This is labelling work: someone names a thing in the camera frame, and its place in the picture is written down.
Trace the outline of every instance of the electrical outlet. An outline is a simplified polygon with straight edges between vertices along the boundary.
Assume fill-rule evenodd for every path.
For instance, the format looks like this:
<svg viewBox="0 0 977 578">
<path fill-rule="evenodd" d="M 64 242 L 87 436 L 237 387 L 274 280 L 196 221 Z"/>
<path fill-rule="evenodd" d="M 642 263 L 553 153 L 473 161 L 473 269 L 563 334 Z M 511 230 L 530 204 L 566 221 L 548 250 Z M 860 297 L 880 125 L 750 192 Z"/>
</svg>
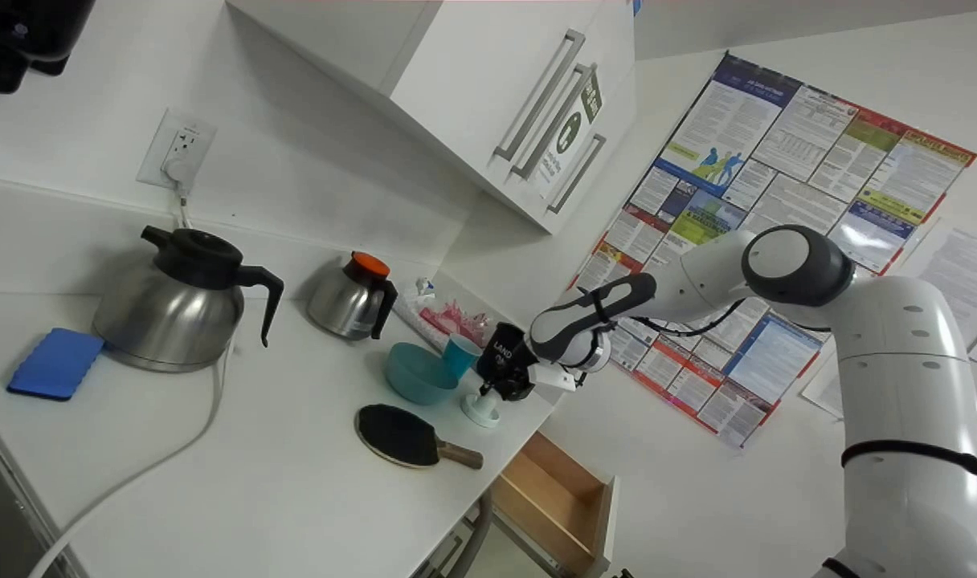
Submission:
<svg viewBox="0 0 977 578">
<path fill-rule="evenodd" d="M 166 108 L 140 171 L 140 184 L 155 184 L 191 196 L 215 129 L 187 112 Z"/>
</svg>

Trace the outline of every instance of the black cable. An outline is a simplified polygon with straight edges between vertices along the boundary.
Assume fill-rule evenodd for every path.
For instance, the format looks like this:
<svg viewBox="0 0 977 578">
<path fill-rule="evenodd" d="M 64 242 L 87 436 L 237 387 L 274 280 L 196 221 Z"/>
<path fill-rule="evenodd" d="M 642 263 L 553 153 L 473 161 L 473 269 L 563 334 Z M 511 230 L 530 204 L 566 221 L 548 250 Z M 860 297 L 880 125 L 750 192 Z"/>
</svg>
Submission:
<svg viewBox="0 0 977 578">
<path fill-rule="evenodd" d="M 679 328 L 668 328 L 668 324 L 656 324 L 654 318 L 634 318 L 658 334 L 674 334 L 674 338 L 699 338 L 699 334 L 708 334 L 713 329 L 718 324 L 723 324 L 745 297 L 734 300 L 720 318 L 713 318 L 711 324 L 704 328 L 688 328 L 688 329 L 679 329 Z"/>
</svg>

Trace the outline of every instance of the cabinet handle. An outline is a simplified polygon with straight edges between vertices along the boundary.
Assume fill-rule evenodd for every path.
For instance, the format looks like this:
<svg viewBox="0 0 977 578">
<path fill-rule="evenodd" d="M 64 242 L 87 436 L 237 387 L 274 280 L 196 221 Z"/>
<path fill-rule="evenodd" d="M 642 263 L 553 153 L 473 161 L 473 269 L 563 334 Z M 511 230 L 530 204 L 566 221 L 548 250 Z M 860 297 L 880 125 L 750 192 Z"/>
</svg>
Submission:
<svg viewBox="0 0 977 578">
<path fill-rule="evenodd" d="M 518 148 L 525 144 L 535 117 L 548 108 L 550 97 L 556 92 L 556 85 L 563 84 L 563 75 L 577 64 L 579 51 L 585 46 L 585 34 L 568 27 L 559 41 L 559 48 L 553 51 L 548 70 L 540 75 L 540 81 L 535 84 L 530 97 L 525 99 L 515 125 L 509 129 L 509 136 L 501 138 L 501 144 L 495 148 L 497 158 L 511 161 L 518 153 Z"/>
<path fill-rule="evenodd" d="M 550 212 L 563 212 L 563 204 L 572 198 L 572 192 L 579 190 L 581 177 L 589 172 L 589 168 L 594 162 L 599 150 L 604 150 L 607 138 L 604 136 L 591 136 L 591 144 L 585 150 L 585 158 L 579 161 L 579 171 L 572 172 L 568 185 L 563 190 L 563 196 L 550 204 Z"/>
<path fill-rule="evenodd" d="M 581 99 L 585 81 L 589 81 L 589 68 L 577 68 L 572 78 L 568 78 L 566 97 L 559 99 L 548 130 L 530 148 L 530 153 L 525 153 L 525 161 L 518 161 L 518 168 L 515 168 L 515 172 L 522 178 L 529 178 L 535 172 L 535 168 L 544 161 L 544 153 L 548 153 L 550 142 L 556 138 L 556 130 L 563 129 L 568 108 Z"/>
</svg>

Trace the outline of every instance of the orange lid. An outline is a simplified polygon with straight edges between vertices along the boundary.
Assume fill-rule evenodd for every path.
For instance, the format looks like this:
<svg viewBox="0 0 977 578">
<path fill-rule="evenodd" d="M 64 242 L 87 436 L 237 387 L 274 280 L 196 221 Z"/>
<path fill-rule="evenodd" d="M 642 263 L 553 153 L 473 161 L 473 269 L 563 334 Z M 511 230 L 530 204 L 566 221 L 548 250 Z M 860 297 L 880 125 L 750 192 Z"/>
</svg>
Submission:
<svg viewBox="0 0 977 578">
<path fill-rule="evenodd" d="M 353 250 L 352 258 L 353 258 L 353 263 L 358 263 L 361 269 L 367 269 L 370 277 L 380 277 L 380 280 L 389 277 L 389 266 L 386 266 L 380 258 L 365 254 L 365 250 Z"/>
</svg>

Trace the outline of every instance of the blue sponge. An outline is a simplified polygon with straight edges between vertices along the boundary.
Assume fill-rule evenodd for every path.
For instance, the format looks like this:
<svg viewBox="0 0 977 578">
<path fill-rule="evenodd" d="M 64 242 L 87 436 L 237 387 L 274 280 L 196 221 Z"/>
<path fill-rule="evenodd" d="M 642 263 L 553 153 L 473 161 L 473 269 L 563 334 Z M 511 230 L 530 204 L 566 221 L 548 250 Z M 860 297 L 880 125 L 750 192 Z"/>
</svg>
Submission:
<svg viewBox="0 0 977 578">
<path fill-rule="evenodd" d="M 56 328 L 20 363 L 6 390 L 69 401 L 75 398 L 101 350 L 101 338 Z"/>
</svg>

